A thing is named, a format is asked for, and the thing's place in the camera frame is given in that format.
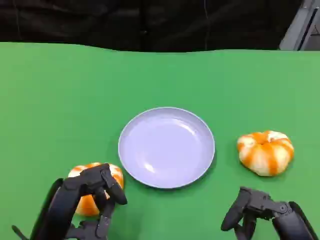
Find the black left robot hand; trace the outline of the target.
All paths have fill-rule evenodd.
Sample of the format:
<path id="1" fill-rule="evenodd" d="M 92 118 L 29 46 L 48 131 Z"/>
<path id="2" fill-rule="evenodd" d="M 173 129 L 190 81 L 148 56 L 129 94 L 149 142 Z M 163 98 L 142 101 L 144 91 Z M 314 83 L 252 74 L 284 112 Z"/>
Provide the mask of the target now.
<path id="1" fill-rule="evenodd" d="M 81 197 L 91 195 L 99 217 L 72 225 Z M 32 240 L 105 240 L 115 204 L 126 205 L 127 198 L 112 176 L 107 163 L 87 168 L 78 176 L 59 178 L 51 186 L 35 222 Z"/>

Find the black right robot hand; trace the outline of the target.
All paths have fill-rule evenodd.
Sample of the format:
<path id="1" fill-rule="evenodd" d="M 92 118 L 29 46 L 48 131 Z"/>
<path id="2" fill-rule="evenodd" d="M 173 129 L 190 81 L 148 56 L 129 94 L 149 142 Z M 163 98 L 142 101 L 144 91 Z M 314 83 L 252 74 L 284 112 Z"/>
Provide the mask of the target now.
<path id="1" fill-rule="evenodd" d="M 220 229 L 234 230 L 238 240 L 251 240 L 257 219 L 271 220 L 281 240 L 318 240 L 301 207 L 294 201 L 275 201 L 260 190 L 240 187 L 237 198 L 226 213 Z"/>

